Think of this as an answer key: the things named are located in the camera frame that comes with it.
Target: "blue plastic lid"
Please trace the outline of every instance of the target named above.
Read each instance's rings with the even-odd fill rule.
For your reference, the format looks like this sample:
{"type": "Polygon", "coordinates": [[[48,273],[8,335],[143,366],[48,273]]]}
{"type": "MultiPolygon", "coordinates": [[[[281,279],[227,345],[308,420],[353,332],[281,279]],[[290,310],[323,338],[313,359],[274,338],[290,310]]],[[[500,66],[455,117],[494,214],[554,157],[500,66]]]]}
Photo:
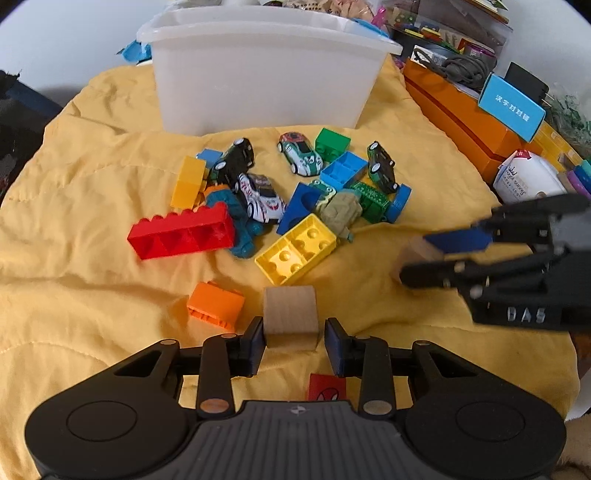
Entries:
{"type": "Polygon", "coordinates": [[[370,30],[372,30],[372,31],[374,31],[376,33],[379,33],[383,37],[390,38],[389,35],[385,31],[380,30],[378,27],[376,27],[375,25],[369,23],[366,20],[361,20],[360,18],[352,18],[351,20],[353,20],[354,22],[357,22],[362,27],[368,28],[368,29],[370,29],[370,30]]]}

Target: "white wall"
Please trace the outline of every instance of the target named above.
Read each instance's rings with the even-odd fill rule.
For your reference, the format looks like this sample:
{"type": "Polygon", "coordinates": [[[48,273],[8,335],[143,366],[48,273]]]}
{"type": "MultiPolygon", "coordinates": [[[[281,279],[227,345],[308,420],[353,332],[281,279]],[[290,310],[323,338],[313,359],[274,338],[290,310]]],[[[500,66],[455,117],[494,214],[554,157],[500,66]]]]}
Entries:
{"type": "Polygon", "coordinates": [[[167,0],[25,0],[0,25],[0,69],[65,105],[167,0]]]}
{"type": "Polygon", "coordinates": [[[585,102],[591,118],[591,25],[564,0],[504,0],[514,29],[499,61],[505,74],[514,61],[550,89],[563,85],[585,102]]]}

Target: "natural wood cube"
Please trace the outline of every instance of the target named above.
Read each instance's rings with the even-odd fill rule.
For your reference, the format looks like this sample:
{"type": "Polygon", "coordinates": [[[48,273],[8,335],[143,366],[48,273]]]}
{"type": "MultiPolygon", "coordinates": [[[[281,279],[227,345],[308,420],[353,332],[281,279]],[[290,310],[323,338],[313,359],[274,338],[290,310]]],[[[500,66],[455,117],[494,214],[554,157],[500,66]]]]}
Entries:
{"type": "Polygon", "coordinates": [[[443,260],[443,252],[427,242],[422,236],[414,236],[400,251],[390,270],[393,280],[400,282],[400,272],[405,265],[443,260]]]}
{"type": "Polygon", "coordinates": [[[314,287],[265,288],[263,326],[268,348],[316,350],[319,326],[314,287]]]}

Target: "red lego brick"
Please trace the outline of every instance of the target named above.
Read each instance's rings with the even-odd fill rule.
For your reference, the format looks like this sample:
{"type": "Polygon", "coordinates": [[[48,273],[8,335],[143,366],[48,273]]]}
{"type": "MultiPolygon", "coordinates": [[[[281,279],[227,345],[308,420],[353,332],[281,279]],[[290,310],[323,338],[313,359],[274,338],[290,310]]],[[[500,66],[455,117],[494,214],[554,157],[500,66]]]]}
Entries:
{"type": "Polygon", "coordinates": [[[234,224],[228,206],[217,202],[197,211],[171,212],[166,217],[142,218],[129,232],[127,241],[142,260],[231,248],[234,224]]]}
{"type": "Polygon", "coordinates": [[[308,400],[347,400],[347,379],[332,375],[311,374],[308,400]]]}

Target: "red card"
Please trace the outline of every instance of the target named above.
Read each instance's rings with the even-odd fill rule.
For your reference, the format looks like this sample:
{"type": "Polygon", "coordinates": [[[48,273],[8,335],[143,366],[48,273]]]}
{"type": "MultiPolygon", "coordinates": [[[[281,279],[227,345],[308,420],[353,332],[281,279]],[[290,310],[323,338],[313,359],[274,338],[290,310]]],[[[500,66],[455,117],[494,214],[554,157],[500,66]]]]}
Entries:
{"type": "Polygon", "coordinates": [[[310,375],[309,401],[331,401],[347,399],[347,379],[332,375],[310,375]]]}

